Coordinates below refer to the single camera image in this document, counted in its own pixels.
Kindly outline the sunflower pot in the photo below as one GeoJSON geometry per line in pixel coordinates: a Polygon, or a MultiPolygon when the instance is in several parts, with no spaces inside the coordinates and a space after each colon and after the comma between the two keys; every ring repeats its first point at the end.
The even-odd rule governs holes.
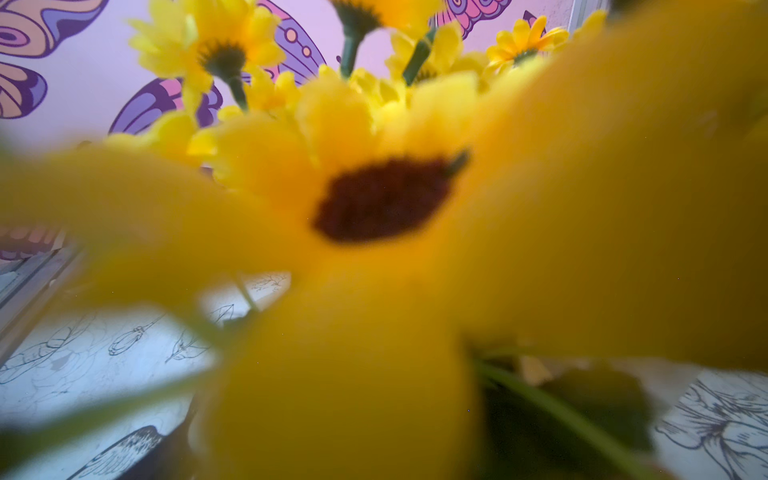
{"type": "Polygon", "coordinates": [[[615,360],[767,370],[767,5],[645,1],[554,56],[373,110],[305,84],[189,142],[1,155],[1,220],[85,253],[69,305],[163,309],[198,479],[628,479],[615,360]]]}

